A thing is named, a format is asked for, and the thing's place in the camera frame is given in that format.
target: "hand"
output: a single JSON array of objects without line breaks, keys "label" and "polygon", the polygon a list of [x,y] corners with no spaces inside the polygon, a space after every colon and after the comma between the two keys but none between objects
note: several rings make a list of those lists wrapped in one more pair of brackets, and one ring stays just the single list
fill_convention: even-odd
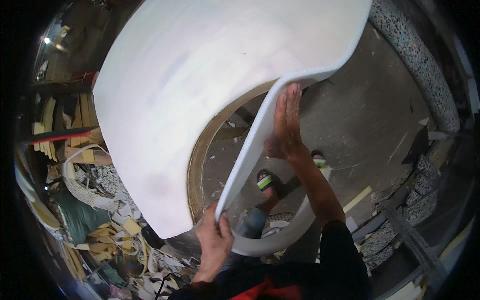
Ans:
[{"label": "hand", "polygon": [[197,229],[197,237],[202,247],[200,268],[192,279],[192,283],[212,282],[220,272],[232,250],[234,237],[225,213],[220,217],[218,226],[215,222],[215,208],[218,200],[205,210],[201,225]]},{"label": "hand", "polygon": [[269,157],[292,160],[308,149],[300,136],[299,110],[301,100],[300,84],[292,83],[276,101],[274,136],[265,141]]}]

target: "speckled foam roll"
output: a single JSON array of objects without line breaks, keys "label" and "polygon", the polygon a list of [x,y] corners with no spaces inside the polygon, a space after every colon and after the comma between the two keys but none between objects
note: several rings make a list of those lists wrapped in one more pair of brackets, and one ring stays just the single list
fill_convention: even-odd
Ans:
[{"label": "speckled foam roll", "polygon": [[441,130],[457,132],[460,120],[442,70],[405,15],[390,0],[373,0],[370,22],[390,41],[412,73]]}]

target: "green and white sandal strap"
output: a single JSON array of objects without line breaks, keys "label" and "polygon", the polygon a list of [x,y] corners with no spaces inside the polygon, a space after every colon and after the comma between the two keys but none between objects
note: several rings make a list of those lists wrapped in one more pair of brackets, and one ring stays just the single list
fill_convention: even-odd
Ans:
[{"label": "green and white sandal strap", "polygon": [[257,183],[258,188],[263,192],[269,187],[273,186],[272,176],[267,175]]},{"label": "green and white sandal strap", "polygon": [[322,168],[325,168],[325,167],[328,166],[328,165],[327,165],[327,161],[324,160],[324,159],[314,158],[314,159],[313,159],[313,162],[317,165],[317,167],[318,167],[319,169],[322,169]]}]

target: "person's left hand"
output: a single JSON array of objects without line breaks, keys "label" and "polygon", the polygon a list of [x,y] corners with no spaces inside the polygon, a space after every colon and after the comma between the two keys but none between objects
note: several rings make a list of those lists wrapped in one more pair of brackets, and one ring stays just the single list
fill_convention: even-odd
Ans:
[{"label": "person's left hand", "polygon": [[232,250],[234,237],[230,231],[225,213],[218,225],[215,222],[215,209],[218,200],[210,205],[197,229],[197,237],[202,247],[200,268],[192,279],[195,282],[213,282]]}]

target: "black cable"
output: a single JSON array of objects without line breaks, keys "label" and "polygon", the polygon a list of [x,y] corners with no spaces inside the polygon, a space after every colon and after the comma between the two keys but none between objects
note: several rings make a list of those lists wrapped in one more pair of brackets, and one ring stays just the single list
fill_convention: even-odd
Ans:
[{"label": "black cable", "polygon": [[160,293],[162,292],[162,289],[163,289],[163,284],[165,283],[165,280],[167,279],[168,276],[170,275],[173,275],[172,273],[169,273],[167,276],[163,277],[163,280],[162,280],[162,285],[160,286],[160,289],[158,290],[156,296],[155,296],[155,300],[158,299],[158,296],[160,295]]}]

